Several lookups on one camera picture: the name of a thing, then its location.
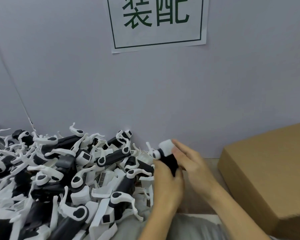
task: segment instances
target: cardboard box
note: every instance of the cardboard box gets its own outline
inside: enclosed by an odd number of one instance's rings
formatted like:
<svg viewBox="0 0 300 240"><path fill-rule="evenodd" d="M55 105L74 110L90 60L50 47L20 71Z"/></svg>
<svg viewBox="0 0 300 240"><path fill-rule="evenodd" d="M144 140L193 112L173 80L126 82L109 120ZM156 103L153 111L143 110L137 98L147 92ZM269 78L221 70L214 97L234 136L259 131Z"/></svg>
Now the cardboard box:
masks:
<svg viewBox="0 0 300 240"><path fill-rule="evenodd" d="M300 240L300 124L226 146L218 169L267 234Z"/></svg>

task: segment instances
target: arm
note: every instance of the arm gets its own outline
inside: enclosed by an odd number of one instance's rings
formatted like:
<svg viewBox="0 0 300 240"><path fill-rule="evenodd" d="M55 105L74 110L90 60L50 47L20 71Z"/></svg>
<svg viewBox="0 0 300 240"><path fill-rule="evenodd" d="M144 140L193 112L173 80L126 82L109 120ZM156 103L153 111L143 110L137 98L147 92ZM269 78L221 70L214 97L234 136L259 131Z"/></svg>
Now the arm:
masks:
<svg viewBox="0 0 300 240"><path fill-rule="evenodd" d="M167 165L154 160L153 209L139 240L165 240L174 215L182 201L184 180L182 170L176 177Z"/></svg>
<svg viewBox="0 0 300 240"><path fill-rule="evenodd" d="M172 141L178 164L187 172L193 189L216 211L231 240L270 240L240 205L216 181L200 154L186 145Z"/></svg>

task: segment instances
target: person's right hand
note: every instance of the person's right hand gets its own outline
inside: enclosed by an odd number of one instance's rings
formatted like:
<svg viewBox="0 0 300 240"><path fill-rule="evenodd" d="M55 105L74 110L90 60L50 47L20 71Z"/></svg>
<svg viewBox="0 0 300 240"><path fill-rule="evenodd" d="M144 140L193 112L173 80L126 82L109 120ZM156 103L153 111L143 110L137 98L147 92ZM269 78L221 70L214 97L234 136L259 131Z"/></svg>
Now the person's right hand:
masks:
<svg viewBox="0 0 300 240"><path fill-rule="evenodd" d="M213 176L204 158L201 157L200 153L176 139L173 139L172 143L175 145L172 153L178 165L187 171L193 189L205 200L209 200L213 191L220 187L220 184Z"/></svg>

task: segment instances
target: gray wall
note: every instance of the gray wall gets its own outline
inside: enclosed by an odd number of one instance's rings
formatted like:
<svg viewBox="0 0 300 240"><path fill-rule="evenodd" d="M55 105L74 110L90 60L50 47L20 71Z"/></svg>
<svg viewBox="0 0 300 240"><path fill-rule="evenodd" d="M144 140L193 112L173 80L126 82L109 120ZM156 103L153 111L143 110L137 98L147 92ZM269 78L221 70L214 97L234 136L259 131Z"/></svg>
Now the gray wall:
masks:
<svg viewBox="0 0 300 240"><path fill-rule="evenodd" d="M210 0L207 45L112 55L102 0L0 0L0 46L40 133L72 122L206 157L300 122L300 0Z"/></svg>
<svg viewBox="0 0 300 240"><path fill-rule="evenodd" d="M2 132L9 135L17 129L30 130L31 126L16 92L0 59L0 129L11 130Z"/></svg>

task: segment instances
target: white paper sign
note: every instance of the white paper sign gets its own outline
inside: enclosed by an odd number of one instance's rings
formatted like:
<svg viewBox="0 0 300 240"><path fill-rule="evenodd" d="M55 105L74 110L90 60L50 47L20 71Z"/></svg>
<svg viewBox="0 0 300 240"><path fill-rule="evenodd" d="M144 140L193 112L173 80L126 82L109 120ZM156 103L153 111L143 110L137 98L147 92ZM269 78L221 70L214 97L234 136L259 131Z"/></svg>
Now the white paper sign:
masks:
<svg viewBox="0 0 300 240"><path fill-rule="evenodd" d="M209 0L104 0L112 53L205 44Z"/></svg>

